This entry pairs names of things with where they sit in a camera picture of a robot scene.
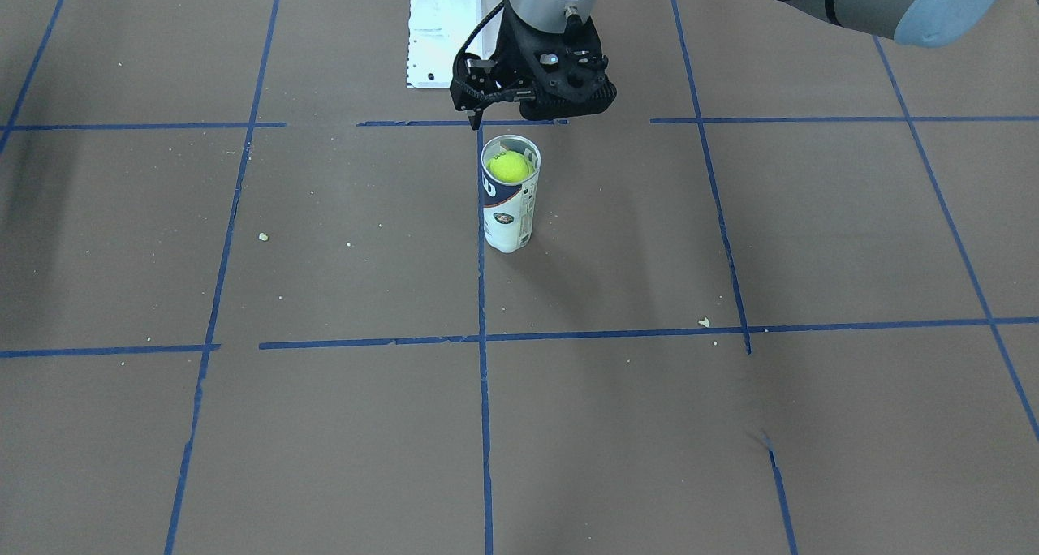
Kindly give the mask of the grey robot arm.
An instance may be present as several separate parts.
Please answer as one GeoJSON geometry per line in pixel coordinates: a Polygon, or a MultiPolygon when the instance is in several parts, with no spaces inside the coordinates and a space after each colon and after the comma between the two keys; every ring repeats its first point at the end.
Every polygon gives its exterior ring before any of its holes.
{"type": "MultiPolygon", "coordinates": [[[[835,29],[932,49],[963,37],[997,0],[720,0],[717,22],[749,28],[765,5],[805,16],[835,29]]],[[[502,0],[489,64],[456,61],[456,74],[480,86],[479,114],[499,101],[520,104],[527,120],[600,114],[616,99],[610,60],[593,20],[597,0],[502,0]]]]}

